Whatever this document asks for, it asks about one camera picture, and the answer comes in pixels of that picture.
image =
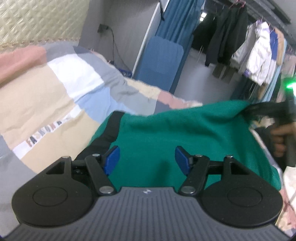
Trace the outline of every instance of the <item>finger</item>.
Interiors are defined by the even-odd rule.
[[[276,148],[276,151],[278,151],[278,152],[285,152],[286,151],[286,146],[282,145],[282,144],[275,144],[275,148]]]
[[[284,153],[283,153],[283,152],[275,151],[275,152],[274,152],[274,156],[275,156],[275,157],[283,157],[283,156],[284,156]]]
[[[274,143],[278,143],[278,144],[284,143],[284,138],[281,136],[273,136],[272,140],[274,141]]]
[[[283,125],[271,131],[272,135],[282,136],[287,134],[293,134],[293,124]]]

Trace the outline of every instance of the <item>cream quilted fabric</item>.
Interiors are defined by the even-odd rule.
[[[89,0],[0,0],[0,50],[80,38]]]

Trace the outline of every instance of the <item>electrical cord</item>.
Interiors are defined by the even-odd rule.
[[[122,57],[121,57],[120,54],[119,54],[118,47],[117,47],[117,44],[116,44],[116,42],[115,42],[115,38],[114,38],[114,32],[113,32],[113,30],[112,30],[112,28],[111,28],[110,26],[109,26],[109,29],[111,30],[112,37],[113,37],[112,55],[113,55],[113,61],[114,61],[114,63],[115,63],[115,59],[114,59],[114,45],[115,45],[115,47],[116,47],[116,51],[117,51],[117,53],[118,53],[118,56],[119,56],[121,62],[125,65],[125,67],[128,69],[128,71],[131,72],[130,68],[125,64],[125,62],[123,61]]]

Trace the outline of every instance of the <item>ceiling light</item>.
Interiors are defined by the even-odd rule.
[[[205,18],[206,15],[207,15],[207,13],[206,13],[206,12],[203,12],[202,15],[201,15],[201,17],[202,17],[202,18]]]

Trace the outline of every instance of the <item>gray ribbed surface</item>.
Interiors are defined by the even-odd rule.
[[[21,224],[9,241],[286,241],[275,226],[254,230],[227,227],[210,218],[192,197],[173,188],[122,188],[101,197],[90,213],[71,225],[40,229]]]

